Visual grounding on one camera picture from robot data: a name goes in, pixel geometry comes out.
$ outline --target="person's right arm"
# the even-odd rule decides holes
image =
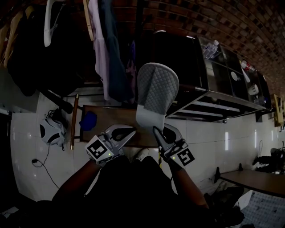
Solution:
[[[181,168],[172,160],[170,160],[168,164],[178,195],[188,198],[198,206],[209,208],[203,194],[191,180],[185,169]]]

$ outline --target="person's left arm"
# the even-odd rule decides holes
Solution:
[[[83,197],[98,175],[101,166],[90,160],[73,174],[57,191],[53,201],[64,201]]]

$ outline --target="white hanger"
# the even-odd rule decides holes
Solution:
[[[50,28],[50,16],[51,16],[51,12],[52,12],[52,6],[54,2],[64,2],[65,0],[48,0],[47,4],[46,4],[46,10],[45,10],[45,29],[44,29],[44,43],[45,43],[45,47],[50,46],[51,43],[51,39],[52,39],[52,35],[53,35],[53,31],[54,29],[57,27],[57,19],[58,16],[61,12],[62,7],[65,5],[63,4],[58,15],[57,18],[54,22],[54,26],[52,28]]]

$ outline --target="quilted fabric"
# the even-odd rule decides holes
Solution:
[[[179,89],[179,80],[165,65],[147,63],[138,72],[138,104],[165,115]]]

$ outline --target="white shoe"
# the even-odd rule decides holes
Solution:
[[[135,159],[142,161],[145,157],[148,156],[149,153],[150,153],[150,150],[148,148],[143,148],[136,154]]]

